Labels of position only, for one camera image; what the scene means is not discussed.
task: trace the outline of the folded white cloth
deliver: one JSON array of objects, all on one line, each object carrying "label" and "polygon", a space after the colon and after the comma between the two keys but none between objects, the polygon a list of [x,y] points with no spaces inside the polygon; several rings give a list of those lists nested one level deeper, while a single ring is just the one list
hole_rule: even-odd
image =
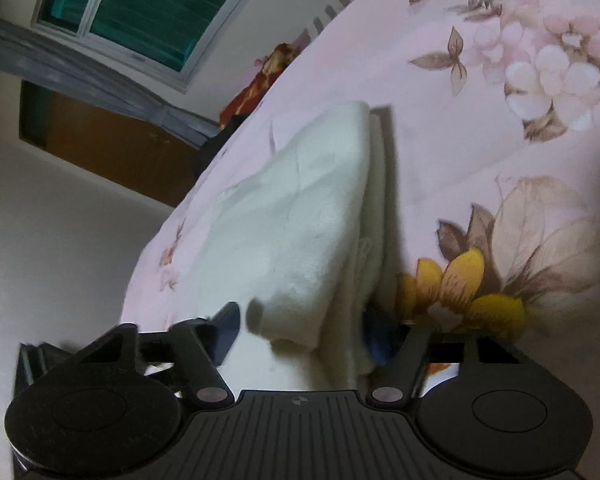
[{"label": "folded white cloth", "polygon": [[219,196],[177,317],[240,304],[251,333],[221,369],[232,389],[352,388],[371,371],[361,318],[381,270],[384,183],[379,120],[349,102]]}]

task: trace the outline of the white window frame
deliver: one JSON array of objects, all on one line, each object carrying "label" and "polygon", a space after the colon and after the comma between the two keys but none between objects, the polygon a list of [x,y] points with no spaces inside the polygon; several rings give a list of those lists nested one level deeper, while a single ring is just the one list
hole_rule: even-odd
[{"label": "white window frame", "polygon": [[71,32],[52,23],[41,21],[39,15],[43,1],[44,0],[37,0],[31,22],[31,28],[33,30],[53,39],[65,40],[69,43],[78,44],[88,50],[102,54],[103,56],[122,63],[133,70],[150,76],[181,93],[186,93],[196,70],[200,67],[202,61],[206,59],[218,40],[218,33],[227,25],[229,19],[238,13],[247,0],[225,1],[224,5],[222,5],[216,16],[206,28],[202,37],[200,37],[196,46],[193,48],[189,59],[187,59],[187,62],[180,72],[164,66],[163,64],[129,48],[91,33],[90,28],[102,0],[89,0],[87,2],[77,32]]}]

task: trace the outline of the pink floral bed sheet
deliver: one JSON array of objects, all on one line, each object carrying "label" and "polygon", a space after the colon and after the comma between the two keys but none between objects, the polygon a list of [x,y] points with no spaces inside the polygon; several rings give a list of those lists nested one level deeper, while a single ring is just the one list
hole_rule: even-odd
[{"label": "pink floral bed sheet", "polygon": [[385,306],[515,339],[589,404],[600,479],[600,0],[353,2],[144,250],[122,319],[177,320],[213,199],[346,100],[390,133]]}]

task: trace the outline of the yellow flower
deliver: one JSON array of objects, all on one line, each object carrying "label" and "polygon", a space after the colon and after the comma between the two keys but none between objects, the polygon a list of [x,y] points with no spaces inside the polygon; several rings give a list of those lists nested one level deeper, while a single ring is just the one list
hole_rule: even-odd
[{"label": "yellow flower", "polygon": [[517,339],[526,328],[526,309],[519,298],[487,294],[469,306],[461,327],[461,330],[488,330],[501,338]]},{"label": "yellow flower", "polygon": [[463,314],[472,302],[484,276],[484,257],[479,249],[469,249],[446,266],[430,258],[418,260],[415,278],[403,274],[398,279],[396,302],[399,319],[426,314],[439,301],[456,314]]}]

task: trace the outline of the wooden cabinet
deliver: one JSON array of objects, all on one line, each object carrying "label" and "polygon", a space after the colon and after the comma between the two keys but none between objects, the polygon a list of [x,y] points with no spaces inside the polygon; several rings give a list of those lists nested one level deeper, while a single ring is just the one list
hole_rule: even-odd
[{"label": "wooden cabinet", "polygon": [[163,129],[23,83],[20,134],[41,149],[168,205],[196,181],[198,151]]}]

